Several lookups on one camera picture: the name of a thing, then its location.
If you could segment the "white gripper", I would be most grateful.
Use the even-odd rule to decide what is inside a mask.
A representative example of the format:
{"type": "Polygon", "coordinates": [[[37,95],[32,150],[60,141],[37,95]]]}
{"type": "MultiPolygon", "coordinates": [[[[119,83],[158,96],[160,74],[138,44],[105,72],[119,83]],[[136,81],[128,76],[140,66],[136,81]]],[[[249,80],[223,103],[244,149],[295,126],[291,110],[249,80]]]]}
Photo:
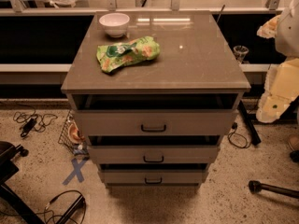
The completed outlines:
{"type": "MultiPolygon", "coordinates": [[[[279,16],[267,21],[258,31],[257,36],[274,38],[279,16]]],[[[299,96],[299,59],[295,58],[271,67],[266,75],[264,93],[258,103],[256,118],[262,123],[272,123],[289,108],[299,96]]]]}

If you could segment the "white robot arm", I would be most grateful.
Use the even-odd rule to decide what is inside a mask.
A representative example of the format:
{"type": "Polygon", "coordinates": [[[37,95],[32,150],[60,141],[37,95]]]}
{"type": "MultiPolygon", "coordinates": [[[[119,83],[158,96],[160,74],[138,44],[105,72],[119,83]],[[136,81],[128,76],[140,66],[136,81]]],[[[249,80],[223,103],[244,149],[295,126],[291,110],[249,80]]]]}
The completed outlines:
{"type": "Polygon", "coordinates": [[[299,0],[292,0],[280,15],[261,26],[257,35],[274,38],[276,51],[286,57],[267,71],[256,112],[258,121],[272,123],[299,96],[299,0]]]}

